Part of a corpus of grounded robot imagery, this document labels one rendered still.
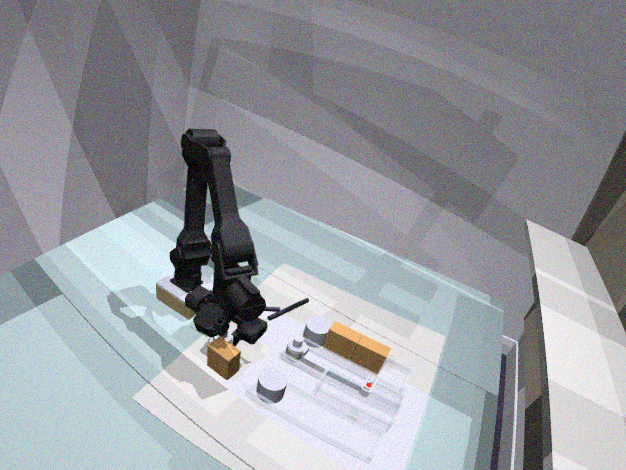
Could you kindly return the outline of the grey cylinder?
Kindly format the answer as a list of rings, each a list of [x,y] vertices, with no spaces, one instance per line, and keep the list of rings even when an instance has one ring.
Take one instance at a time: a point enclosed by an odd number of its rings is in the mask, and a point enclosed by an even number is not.
[[[283,399],[288,383],[287,375],[278,368],[267,368],[260,372],[257,393],[277,403]]]
[[[331,324],[325,318],[320,316],[310,317],[306,322],[303,337],[323,347],[329,328],[331,328]]]

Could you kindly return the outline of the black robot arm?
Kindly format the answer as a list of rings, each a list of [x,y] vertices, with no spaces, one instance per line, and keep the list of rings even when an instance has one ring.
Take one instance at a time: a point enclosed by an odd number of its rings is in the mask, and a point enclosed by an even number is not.
[[[180,143],[188,165],[185,221],[169,252],[175,268],[170,282],[186,293],[202,285],[201,268],[212,254],[213,290],[225,297],[241,320],[252,321],[263,313],[266,302],[250,281],[259,274],[259,263],[249,228],[238,213],[226,140],[217,130],[190,128]],[[207,181],[215,221],[211,242],[204,232]],[[218,305],[208,296],[193,321],[197,331],[211,338],[222,336],[230,327],[230,312],[226,304]]]

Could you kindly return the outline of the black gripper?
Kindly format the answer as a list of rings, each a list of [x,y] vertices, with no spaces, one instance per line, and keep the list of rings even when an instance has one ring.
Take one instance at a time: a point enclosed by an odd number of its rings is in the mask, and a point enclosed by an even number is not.
[[[218,295],[214,290],[211,292],[202,286],[198,286],[189,294],[186,294],[185,306],[191,308],[194,313],[197,314],[199,313],[199,310],[205,306],[208,296],[212,297],[214,303],[218,305],[221,305],[221,303],[226,304],[230,312],[230,320],[237,324],[236,330],[231,333],[233,336],[232,344],[234,347],[238,344],[238,342],[240,342],[240,340],[243,340],[250,345],[255,344],[256,341],[267,332],[267,321],[260,318],[247,322],[241,320],[225,297]]]

